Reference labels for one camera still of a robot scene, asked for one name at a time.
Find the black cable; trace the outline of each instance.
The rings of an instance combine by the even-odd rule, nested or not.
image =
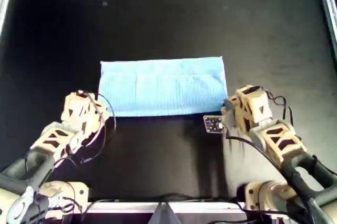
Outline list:
[[[292,215],[288,212],[284,212],[284,211],[270,211],[270,210],[247,210],[244,209],[239,202],[237,202],[236,200],[232,200],[231,203],[238,205],[238,207],[240,208],[241,211],[245,212],[245,213],[258,213],[258,214],[269,214],[269,215],[286,215],[289,218],[295,220],[298,223],[304,223],[304,220],[302,218],[299,218],[298,216]]]
[[[274,162],[274,160],[272,160],[264,151],[262,151],[260,148],[258,148],[255,144],[253,144],[252,142],[244,139],[244,138],[241,138],[241,137],[237,137],[237,136],[225,136],[226,139],[233,139],[233,140],[238,140],[238,141],[241,141],[241,142],[244,142],[250,146],[252,146],[254,149],[256,149],[260,154],[262,154],[279,172],[280,174],[284,176],[283,172],[279,169],[279,167],[277,166],[277,164]],[[315,224],[315,221],[312,217],[312,214],[311,214],[311,210],[309,207],[306,207],[307,211],[308,211],[308,214],[310,215],[311,217],[311,223]],[[252,212],[259,212],[259,213],[270,213],[270,214],[280,214],[280,215],[287,215],[290,217],[290,215],[287,213],[287,212],[281,212],[281,211],[261,211],[261,210],[254,210]]]
[[[103,148],[104,148],[104,146],[105,146],[105,142],[106,142],[106,124],[105,124],[105,120],[104,120],[104,118],[103,118],[103,116],[102,116],[102,113],[100,113],[100,111],[99,111],[99,109],[98,109],[98,106],[96,105],[96,103],[95,103],[95,101],[93,100],[93,98],[90,96],[90,94],[89,93],[87,93],[87,92],[83,92],[84,94],[86,94],[87,96],[88,96],[88,98],[90,99],[90,102],[94,105],[94,107],[95,107],[95,109],[96,109],[96,111],[97,111],[97,113],[100,115],[100,123],[103,123],[103,125],[104,125],[104,137],[103,137],[103,143],[102,143],[102,146],[100,147],[100,149],[98,150],[98,152],[93,156],[93,157],[89,157],[89,158],[87,158],[87,159],[82,159],[82,163],[83,164],[85,164],[86,162],[89,162],[89,161],[92,161],[93,159],[95,159],[96,157],[98,157],[101,153],[102,153],[102,151],[103,151]],[[115,123],[115,116],[114,116],[114,124],[115,124],[115,126],[114,126],[114,129],[116,129],[116,123]]]
[[[58,161],[54,162],[54,166],[58,165],[62,160],[69,160],[76,168],[78,168],[78,165],[75,163],[75,161],[71,158],[71,156],[68,157],[62,157]]]
[[[103,99],[105,99],[105,101],[109,104],[109,107],[110,107],[110,110],[112,112],[112,116],[113,116],[113,119],[114,119],[114,131],[113,131],[113,135],[116,133],[116,129],[117,129],[117,120],[116,120],[116,116],[115,116],[115,111],[110,103],[110,101],[102,94],[100,93],[97,93],[99,96],[101,96]]]
[[[254,149],[256,149],[262,156],[264,156],[275,168],[278,170],[281,174],[281,170],[279,169],[278,165],[274,162],[273,159],[271,159],[263,150],[261,150],[258,146],[256,146],[254,143],[238,136],[225,136],[226,139],[233,139],[233,140],[238,140],[241,142],[244,142],[245,144],[248,144],[252,146]]]
[[[87,209],[85,209],[85,211],[82,213],[82,216],[81,216],[81,222],[84,221],[85,217],[86,217],[86,214],[88,213],[89,209],[92,208],[96,203],[100,203],[100,202],[110,202],[111,199],[100,199],[100,200],[96,200],[94,202],[92,202]]]
[[[282,115],[282,119],[285,120],[285,117],[286,117],[286,109],[288,108],[289,110],[289,117],[290,117],[290,124],[291,126],[294,126],[294,118],[293,118],[293,111],[291,109],[290,106],[287,106],[286,104],[286,98],[284,96],[276,96],[274,97],[274,95],[272,94],[271,91],[268,91],[267,89],[263,88],[262,89],[267,93],[267,97],[268,99],[270,99],[271,101],[274,102],[274,104],[276,104],[277,106],[282,106],[283,107],[283,115]]]
[[[240,224],[240,223],[254,223],[257,222],[257,220],[213,220],[209,222],[208,224]]]

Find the folded cloth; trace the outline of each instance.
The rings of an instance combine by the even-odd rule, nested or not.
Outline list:
[[[222,57],[101,62],[99,93],[115,115],[165,116],[220,111],[227,97]],[[109,105],[104,98],[100,101]]]

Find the black table surface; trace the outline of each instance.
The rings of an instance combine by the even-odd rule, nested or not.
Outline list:
[[[205,56],[223,56],[229,93],[264,85],[287,95],[301,119],[312,103],[325,127],[336,119],[320,0],[10,0],[0,43],[0,167],[60,120],[68,93],[98,90],[100,61]],[[298,125],[316,136],[308,129],[314,121]],[[205,133],[202,115],[118,118],[115,136],[111,128],[109,120],[109,143],[97,159],[63,165],[53,179],[83,181],[94,198],[226,196],[252,170],[239,154],[224,164],[222,139]],[[325,133],[324,151],[332,138],[333,130]],[[93,155],[100,143],[79,154]],[[230,167],[241,171],[228,178]]]

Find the blue cloth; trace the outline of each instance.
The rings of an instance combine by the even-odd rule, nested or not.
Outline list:
[[[116,116],[220,111],[227,97],[222,57],[101,62],[101,65],[99,93],[110,101]]]

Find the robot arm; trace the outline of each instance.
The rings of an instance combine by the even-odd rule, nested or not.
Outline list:
[[[108,118],[106,106],[94,94],[78,91],[68,95],[62,123],[46,126],[24,158],[0,172],[0,223],[35,223],[84,211],[85,184],[45,181],[65,159],[92,144]],[[96,135],[89,140],[92,133]]]
[[[288,183],[249,183],[245,187],[246,209],[279,211],[274,197],[277,195],[292,203],[288,212],[294,211],[295,205],[297,210],[304,210],[309,222],[337,223],[337,176],[315,156],[307,153],[307,148],[291,124],[282,119],[272,119],[269,99],[269,92],[260,86],[246,86],[236,90],[235,95],[225,101],[222,116],[204,117],[209,133],[224,133],[226,128],[228,134],[232,128],[238,128],[254,146],[270,157]],[[324,189],[312,190],[296,167],[307,170]],[[285,216],[273,214],[271,217],[277,219]]]

